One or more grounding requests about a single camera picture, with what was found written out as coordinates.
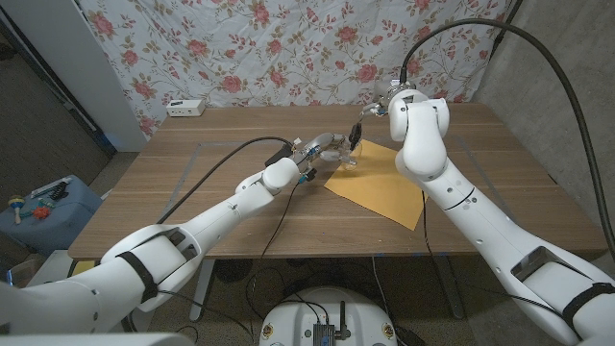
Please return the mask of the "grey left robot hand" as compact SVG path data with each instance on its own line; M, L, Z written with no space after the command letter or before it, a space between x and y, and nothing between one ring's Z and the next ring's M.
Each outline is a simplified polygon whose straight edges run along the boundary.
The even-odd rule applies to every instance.
M360 140L352 141L347 136L334 133L323 133L309 141L303 148L294 151L292 159L299 169L299 184L315 178L317 170L312 163L317 159L329 162L341 162L355 168L357 156L354 151Z

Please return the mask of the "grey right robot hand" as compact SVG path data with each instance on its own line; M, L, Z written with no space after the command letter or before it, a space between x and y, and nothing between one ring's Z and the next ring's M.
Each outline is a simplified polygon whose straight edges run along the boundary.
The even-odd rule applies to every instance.
M382 117L387 115L392 98L397 93L412 88L415 88L415 84L401 83L399 80L376 82L372 102L362 108L359 120L370 116Z

